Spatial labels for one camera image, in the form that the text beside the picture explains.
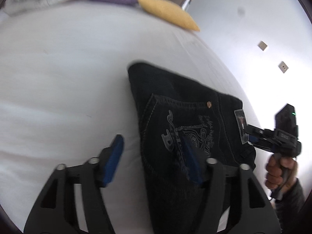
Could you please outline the person's right hand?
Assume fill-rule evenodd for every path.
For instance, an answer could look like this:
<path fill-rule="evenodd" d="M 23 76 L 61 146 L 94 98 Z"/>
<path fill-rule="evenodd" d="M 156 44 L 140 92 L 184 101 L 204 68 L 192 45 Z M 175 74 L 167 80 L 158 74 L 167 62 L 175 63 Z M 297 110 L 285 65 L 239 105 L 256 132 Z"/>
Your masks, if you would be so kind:
<path fill-rule="evenodd" d="M 284 167 L 289 170 L 288 176 L 282 177 L 282 169 Z M 280 160 L 276 159 L 275 155 L 271 155 L 266 167 L 267 174 L 265 176 L 265 186 L 270 190 L 275 190 L 282 184 L 282 193 L 289 191 L 297 181 L 298 163 L 291 157 L 281 157 Z"/>

